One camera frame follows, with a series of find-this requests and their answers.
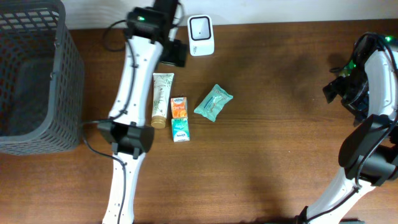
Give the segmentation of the orange Kleenex tissue pack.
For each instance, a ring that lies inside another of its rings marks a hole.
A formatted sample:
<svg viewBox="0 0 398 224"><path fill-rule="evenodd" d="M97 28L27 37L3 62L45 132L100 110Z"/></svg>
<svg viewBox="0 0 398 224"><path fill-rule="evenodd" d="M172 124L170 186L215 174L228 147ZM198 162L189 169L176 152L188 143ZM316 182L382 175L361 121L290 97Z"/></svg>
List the orange Kleenex tissue pack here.
<svg viewBox="0 0 398 224"><path fill-rule="evenodd" d="M170 107L172 111L172 117L175 118L187 118L187 98L176 97L170 99Z"/></svg>

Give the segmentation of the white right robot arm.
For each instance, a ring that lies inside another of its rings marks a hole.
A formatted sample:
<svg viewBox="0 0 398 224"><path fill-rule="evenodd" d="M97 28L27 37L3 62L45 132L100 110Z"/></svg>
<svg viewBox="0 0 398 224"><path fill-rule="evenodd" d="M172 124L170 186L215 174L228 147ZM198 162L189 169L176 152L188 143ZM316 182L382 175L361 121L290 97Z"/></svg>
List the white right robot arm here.
<svg viewBox="0 0 398 224"><path fill-rule="evenodd" d="M397 179L397 39L364 33L348 62L330 71L337 78L323 88L326 100L340 96L356 129L340 147L336 177L295 223L344 223L363 196Z"/></svg>

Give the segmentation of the cream lotion tube gold cap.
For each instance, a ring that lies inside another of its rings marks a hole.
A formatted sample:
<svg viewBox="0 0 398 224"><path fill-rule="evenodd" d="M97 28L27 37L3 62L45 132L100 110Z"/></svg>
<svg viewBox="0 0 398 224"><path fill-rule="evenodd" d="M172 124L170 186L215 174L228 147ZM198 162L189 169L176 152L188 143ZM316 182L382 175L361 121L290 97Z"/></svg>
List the cream lotion tube gold cap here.
<svg viewBox="0 0 398 224"><path fill-rule="evenodd" d="M154 94L152 106L151 126L155 129L163 129L169 109L169 99L174 73L154 73Z"/></svg>

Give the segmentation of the green lid glass jar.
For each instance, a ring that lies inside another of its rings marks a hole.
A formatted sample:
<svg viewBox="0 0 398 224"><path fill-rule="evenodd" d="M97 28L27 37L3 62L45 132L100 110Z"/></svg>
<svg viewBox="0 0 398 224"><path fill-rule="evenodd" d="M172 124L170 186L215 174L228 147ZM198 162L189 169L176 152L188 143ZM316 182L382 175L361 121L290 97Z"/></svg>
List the green lid glass jar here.
<svg viewBox="0 0 398 224"><path fill-rule="evenodd" d="M356 67L356 64L351 60L345 67L339 72L339 77L350 76L352 70Z"/></svg>

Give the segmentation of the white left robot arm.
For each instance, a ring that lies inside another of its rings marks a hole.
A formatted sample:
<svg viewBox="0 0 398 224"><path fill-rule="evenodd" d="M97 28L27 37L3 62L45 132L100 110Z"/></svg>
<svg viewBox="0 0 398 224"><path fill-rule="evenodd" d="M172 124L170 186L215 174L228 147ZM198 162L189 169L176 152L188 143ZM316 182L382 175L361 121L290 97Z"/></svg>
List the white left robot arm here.
<svg viewBox="0 0 398 224"><path fill-rule="evenodd" d="M98 123L110 143L113 177L103 223L133 223L134 194L139 169L149 152L155 130L146 125L146 105L158 64L184 67L187 45L175 33L184 17L178 0L155 1L136 7L123 21L125 61L118 94L108 118Z"/></svg>

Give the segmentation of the teal wet wipes pack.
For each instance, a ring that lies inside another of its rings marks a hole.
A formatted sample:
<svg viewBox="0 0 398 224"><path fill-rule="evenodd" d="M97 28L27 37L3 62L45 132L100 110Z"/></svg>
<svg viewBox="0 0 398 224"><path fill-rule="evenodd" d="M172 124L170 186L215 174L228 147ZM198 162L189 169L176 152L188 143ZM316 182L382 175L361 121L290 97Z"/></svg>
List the teal wet wipes pack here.
<svg viewBox="0 0 398 224"><path fill-rule="evenodd" d="M221 112L225 104L232 99L233 95L230 95L216 84L203 101L194 109L194 113L215 122L217 115Z"/></svg>

